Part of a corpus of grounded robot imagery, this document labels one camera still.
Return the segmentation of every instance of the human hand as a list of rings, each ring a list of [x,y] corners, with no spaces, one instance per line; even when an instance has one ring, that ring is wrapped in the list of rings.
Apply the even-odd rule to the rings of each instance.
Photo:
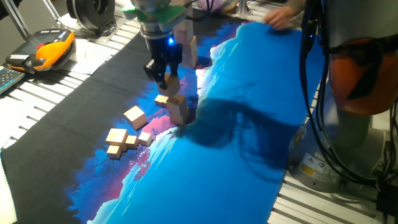
[[[274,29],[282,30],[286,28],[287,24],[289,24],[291,18],[293,17],[293,8],[290,6],[284,6],[268,13],[263,21],[265,24],[269,24]]]

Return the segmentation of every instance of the person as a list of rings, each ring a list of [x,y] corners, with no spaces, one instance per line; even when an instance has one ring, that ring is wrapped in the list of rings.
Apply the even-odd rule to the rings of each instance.
[[[305,0],[288,0],[287,3],[278,9],[274,9],[264,17],[264,23],[276,30],[287,27],[290,20],[304,10]]]

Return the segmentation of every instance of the wooden cube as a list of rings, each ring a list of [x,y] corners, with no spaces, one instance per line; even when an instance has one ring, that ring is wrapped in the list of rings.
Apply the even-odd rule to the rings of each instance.
[[[123,151],[122,146],[109,146],[106,153],[110,159],[120,159],[122,151]]]
[[[137,149],[138,148],[137,136],[128,136],[126,139],[126,147],[128,149]]]
[[[184,125],[189,118],[189,108],[186,107],[182,115],[170,113],[170,122],[177,125]]]
[[[124,115],[136,131],[148,122],[145,113],[138,106],[129,109]]]
[[[170,73],[165,73],[164,75],[164,80],[166,82],[166,89],[162,89],[159,84],[157,85],[157,89],[160,94],[165,95],[165,96],[174,96],[178,91],[180,91],[180,80],[178,79],[178,76],[176,75],[171,75]]]
[[[152,142],[152,134],[142,132],[138,137],[139,144],[143,146],[150,146]]]
[[[169,113],[180,116],[185,112],[187,106],[187,98],[179,93],[167,99],[167,110]]]
[[[161,108],[166,108],[166,101],[168,96],[157,95],[155,99],[155,105]]]
[[[180,44],[189,44],[193,38],[193,26],[187,26],[186,30],[174,30],[174,39]]]
[[[191,56],[182,55],[181,67],[194,69],[198,63],[198,60],[199,60],[199,58],[198,58],[197,51],[195,53],[193,53],[193,55],[191,55]]]
[[[198,44],[197,44],[197,37],[193,36],[192,40],[189,44],[182,45],[182,57],[186,56],[193,56],[198,52]]]
[[[187,16],[189,17],[193,17],[193,8],[192,5],[190,7],[187,8]]]
[[[183,6],[185,3],[190,2],[190,0],[172,0],[170,2],[171,6]]]
[[[126,129],[111,128],[105,141],[109,145],[122,146],[128,136],[129,133]]]
[[[175,26],[175,30],[187,31],[193,27],[193,21],[190,19],[184,19],[179,24]]]
[[[126,152],[127,151],[126,143],[120,145],[119,147],[120,147],[120,150],[122,150],[122,152]]]

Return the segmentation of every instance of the blue led light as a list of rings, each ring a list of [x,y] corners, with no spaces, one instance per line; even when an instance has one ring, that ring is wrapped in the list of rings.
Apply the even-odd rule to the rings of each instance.
[[[169,38],[169,45],[172,45],[172,44],[174,44],[174,40],[173,40],[173,38]]]

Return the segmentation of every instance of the orange device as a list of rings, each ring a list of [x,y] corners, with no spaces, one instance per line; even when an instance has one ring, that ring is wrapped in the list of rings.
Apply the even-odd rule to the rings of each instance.
[[[7,57],[7,65],[14,70],[31,74],[36,71],[57,70],[74,53],[74,38],[74,33],[67,29],[38,31]]]

